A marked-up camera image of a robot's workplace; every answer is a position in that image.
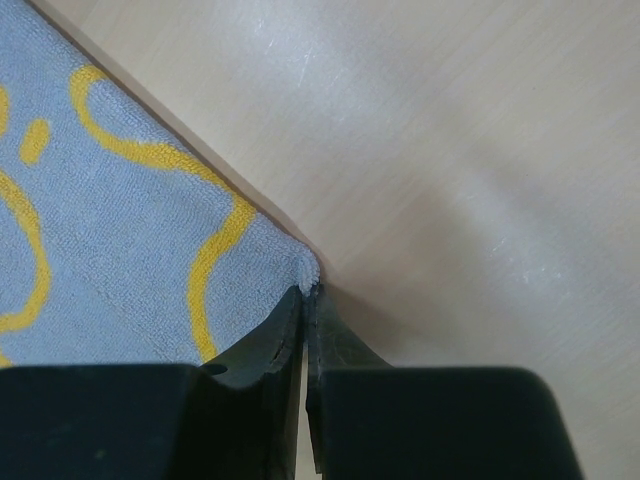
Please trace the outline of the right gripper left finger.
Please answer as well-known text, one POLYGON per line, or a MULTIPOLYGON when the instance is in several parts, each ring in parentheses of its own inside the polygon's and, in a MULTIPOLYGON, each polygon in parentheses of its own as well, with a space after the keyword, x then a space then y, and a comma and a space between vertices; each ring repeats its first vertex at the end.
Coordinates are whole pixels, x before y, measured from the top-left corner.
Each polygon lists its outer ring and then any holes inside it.
POLYGON ((289 288, 268 317, 203 366, 214 397, 215 479, 293 479, 296 469, 303 299, 289 288))

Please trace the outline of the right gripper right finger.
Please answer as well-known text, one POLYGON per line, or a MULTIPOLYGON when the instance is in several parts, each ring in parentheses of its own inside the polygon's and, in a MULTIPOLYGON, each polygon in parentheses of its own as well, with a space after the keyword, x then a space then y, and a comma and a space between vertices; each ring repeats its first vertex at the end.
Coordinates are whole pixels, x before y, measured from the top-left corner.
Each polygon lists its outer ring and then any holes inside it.
POLYGON ((391 365, 340 318, 324 284, 315 285, 307 299, 305 340, 308 358, 305 408, 315 471, 324 475, 323 374, 339 369, 386 369, 391 365))

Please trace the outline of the yellow white towel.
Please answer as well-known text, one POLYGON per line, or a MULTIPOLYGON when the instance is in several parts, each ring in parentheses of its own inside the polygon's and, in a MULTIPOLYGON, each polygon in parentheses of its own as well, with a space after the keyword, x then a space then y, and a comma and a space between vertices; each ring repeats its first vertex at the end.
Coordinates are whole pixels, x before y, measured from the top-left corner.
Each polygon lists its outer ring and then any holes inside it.
POLYGON ((23 1, 1 5, 1 363, 202 364, 319 265, 23 1))

